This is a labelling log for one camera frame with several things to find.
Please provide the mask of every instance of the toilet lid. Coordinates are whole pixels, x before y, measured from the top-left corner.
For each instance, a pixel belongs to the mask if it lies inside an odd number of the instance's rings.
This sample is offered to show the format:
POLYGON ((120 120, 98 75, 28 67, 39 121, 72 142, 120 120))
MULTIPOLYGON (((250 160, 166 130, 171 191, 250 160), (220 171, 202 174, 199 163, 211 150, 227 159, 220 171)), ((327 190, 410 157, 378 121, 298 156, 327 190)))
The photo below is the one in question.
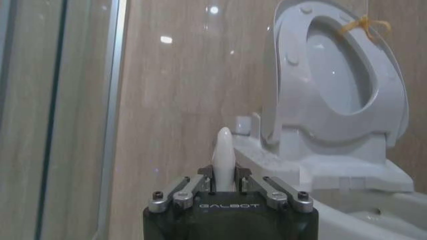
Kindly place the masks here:
POLYGON ((328 142, 370 133, 394 146, 409 125, 409 100, 393 52, 362 28, 339 37, 358 18, 326 0, 286 0, 276 9, 270 48, 272 75, 264 86, 262 134, 268 142, 282 128, 298 127, 328 142))

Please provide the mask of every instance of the metal bracket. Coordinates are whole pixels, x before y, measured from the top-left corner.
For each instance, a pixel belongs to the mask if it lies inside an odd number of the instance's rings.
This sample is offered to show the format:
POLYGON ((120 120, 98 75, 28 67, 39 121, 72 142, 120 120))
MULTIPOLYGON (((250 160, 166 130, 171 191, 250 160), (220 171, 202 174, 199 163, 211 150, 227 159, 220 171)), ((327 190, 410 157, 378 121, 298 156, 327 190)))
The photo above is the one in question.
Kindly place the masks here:
POLYGON ((171 185, 167 186, 163 192, 155 192, 154 198, 148 203, 148 210, 152 213, 163 213, 168 209, 172 195, 187 185, 190 181, 188 177, 179 177, 171 185))
POLYGON ((283 191, 290 198, 291 207, 300 213, 311 213, 314 211, 314 199, 304 191, 298 191, 291 185, 288 185, 280 178, 264 177, 264 180, 271 186, 283 191))
POLYGON ((187 186, 174 193, 174 203, 183 209, 188 209, 194 206, 195 194, 206 188, 207 179, 204 175, 196 174, 191 179, 187 186))
POLYGON ((288 196, 282 191, 278 191, 263 178, 251 175, 247 181, 248 187, 243 187, 243 189, 247 188, 251 191, 259 191, 262 196, 266 198, 268 207, 278 210, 282 205, 287 204, 288 196))

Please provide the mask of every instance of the glass panel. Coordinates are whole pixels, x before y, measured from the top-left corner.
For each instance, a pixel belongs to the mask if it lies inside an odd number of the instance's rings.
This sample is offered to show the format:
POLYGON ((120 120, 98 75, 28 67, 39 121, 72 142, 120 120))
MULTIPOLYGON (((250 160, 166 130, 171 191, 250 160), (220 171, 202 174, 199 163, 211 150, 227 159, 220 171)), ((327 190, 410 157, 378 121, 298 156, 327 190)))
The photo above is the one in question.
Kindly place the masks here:
POLYGON ((62 2, 0 0, 0 239, 35 238, 62 2))
POLYGON ((91 239, 98 230, 110 91, 106 60, 111 2, 68 1, 44 202, 44 240, 91 239))

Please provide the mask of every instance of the toilet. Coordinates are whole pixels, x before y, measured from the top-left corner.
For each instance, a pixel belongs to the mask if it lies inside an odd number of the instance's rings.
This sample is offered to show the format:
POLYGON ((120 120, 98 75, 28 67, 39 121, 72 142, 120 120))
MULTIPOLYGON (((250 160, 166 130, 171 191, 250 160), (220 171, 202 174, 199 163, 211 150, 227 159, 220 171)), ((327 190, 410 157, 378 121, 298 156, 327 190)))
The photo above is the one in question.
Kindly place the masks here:
POLYGON ((387 159, 409 126, 393 51, 326 0, 284 0, 264 53, 260 113, 234 118, 235 162, 310 192, 320 240, 427 240, 427 196, 387 159))

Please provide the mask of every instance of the screw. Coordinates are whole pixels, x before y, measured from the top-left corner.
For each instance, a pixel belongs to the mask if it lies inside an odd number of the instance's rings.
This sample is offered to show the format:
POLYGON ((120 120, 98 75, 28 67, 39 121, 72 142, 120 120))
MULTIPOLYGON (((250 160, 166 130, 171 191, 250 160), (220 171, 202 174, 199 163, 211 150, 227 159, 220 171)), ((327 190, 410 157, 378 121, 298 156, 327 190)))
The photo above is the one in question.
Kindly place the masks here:
POLYGON ((152 200, 160 200, 163 199, 163 192, 162 191, 155 191, 152 193, 152 200))
POLYGON ((298 192, 298 199, 299 199, 299 200, 303 200, 303 201, 308 200, 308 192, 306 192, 306 191, 299 191, 299 192, 298 192))
POLYGON ((178 196, 180 196, 180 197, 187 197, 187 196, 188 196, 188 193, 184 192, 184 191, 182 191, 182 192, 178 193, 178 196))

